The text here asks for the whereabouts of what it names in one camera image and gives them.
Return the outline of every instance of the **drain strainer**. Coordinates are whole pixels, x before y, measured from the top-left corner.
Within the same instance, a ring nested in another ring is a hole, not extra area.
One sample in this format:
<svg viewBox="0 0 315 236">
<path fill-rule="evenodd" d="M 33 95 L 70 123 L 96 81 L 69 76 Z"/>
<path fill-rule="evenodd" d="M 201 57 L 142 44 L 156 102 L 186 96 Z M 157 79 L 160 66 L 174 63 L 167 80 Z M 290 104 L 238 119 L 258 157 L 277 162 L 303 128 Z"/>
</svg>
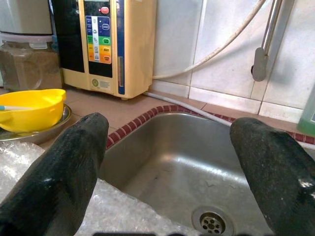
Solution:
<svg viewBox="0 0 315 236">
<path fill-rule="evenodd" d="M 201 206 L 192 214 L 195 229 L 204 234 L 232 236 L 233 225 L 227 215 L 216 207 Z"/>
</svg>

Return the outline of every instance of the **yellow bowl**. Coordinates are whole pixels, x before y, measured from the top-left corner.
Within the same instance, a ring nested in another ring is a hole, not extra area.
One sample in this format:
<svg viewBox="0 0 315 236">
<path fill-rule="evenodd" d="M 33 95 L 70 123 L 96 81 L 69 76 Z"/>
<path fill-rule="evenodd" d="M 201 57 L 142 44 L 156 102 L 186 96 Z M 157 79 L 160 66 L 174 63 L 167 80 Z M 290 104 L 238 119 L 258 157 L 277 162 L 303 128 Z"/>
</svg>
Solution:
<svg viewBox="0 0 315 236">
<path fill-rule="evenodd" d="M 0 127 L 11 132 L 48 129 L 63 115 L 63 89 L 30 90 L 0 95 L 4 106 L 31 107 L 29 110 L 0 111 Z"/>
</svg>

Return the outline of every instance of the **stainless steel sink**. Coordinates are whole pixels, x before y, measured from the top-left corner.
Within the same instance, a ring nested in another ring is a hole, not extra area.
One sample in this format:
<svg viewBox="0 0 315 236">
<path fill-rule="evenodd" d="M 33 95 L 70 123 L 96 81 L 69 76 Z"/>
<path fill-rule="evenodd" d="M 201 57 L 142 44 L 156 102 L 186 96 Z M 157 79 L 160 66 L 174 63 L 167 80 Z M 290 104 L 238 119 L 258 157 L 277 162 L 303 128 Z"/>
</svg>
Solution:
<svg viewBox="0 0 315 236">
<path fill-rule="evenodd" d="M 108 149 L 99 177 L 202 233 L 272 235 L 217 122 L 158 115 Z"/>
</svg>

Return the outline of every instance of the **green bottle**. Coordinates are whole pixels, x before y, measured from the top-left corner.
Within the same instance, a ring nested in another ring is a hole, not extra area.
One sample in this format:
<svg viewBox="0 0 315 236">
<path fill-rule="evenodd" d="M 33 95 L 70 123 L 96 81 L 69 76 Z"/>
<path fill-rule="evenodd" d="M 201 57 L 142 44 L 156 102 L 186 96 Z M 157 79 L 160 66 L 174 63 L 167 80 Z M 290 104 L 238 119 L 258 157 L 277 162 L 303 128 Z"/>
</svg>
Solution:
<svg viewBox="0 0 315 236">
<path fill-rule="evenodd" d="M 315 136 L 315 86 L 303 110 L 297 129 L 305 134 Z"/>
</svg>

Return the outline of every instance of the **tile countertop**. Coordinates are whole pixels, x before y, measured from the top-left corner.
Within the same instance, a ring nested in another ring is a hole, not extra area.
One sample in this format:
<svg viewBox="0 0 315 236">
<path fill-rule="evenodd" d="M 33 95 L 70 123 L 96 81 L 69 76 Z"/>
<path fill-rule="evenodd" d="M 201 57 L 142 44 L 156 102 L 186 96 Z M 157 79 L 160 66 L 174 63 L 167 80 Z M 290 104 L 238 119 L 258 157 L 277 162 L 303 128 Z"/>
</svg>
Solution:
<svg viewBox="0 0 315 236">
<path fill-rule="evenodd" d="M 73 113 L 67 127 L 74 124 L 85 115 L 93 112 L 99 112 L 104 115 L 109 121 L 110 127 L 108 130 L 108 134 L 114 132 L 118 128 L 122 127 L 123 125 L 127 124 L 134 118 L 147 112 L 153 107 L 171 105 L 171 103 L 157 100 L 144 95 L 137 96 L 136 98 L 127 101 L 123 101 L 120 98 L 100 92 L 86 91 L 68 86 L 65 88 L 65 90 L 67 92 L 67 100 L 65 103 L 72 109 Z M 294 133 L 300 133 L 296 129 L 296 124 L 294 123 L 211 105 L 188 98 L 170 95 L 167 93 L 156 91 L 151 92 L 188 103 L 189 105 L 202 109 L 206 112 L 216 113 L 232 118 L 253 117 L 265 122 L 270 126 Z M 6 93 L 6 91 L 0 89 L 0 94 L 3 93 Z M 40 144 L 40 146 L 44 149 L 47 149 L 48 147 L 50 147 L 53 141 L 54 139 Z"/>
</svg>

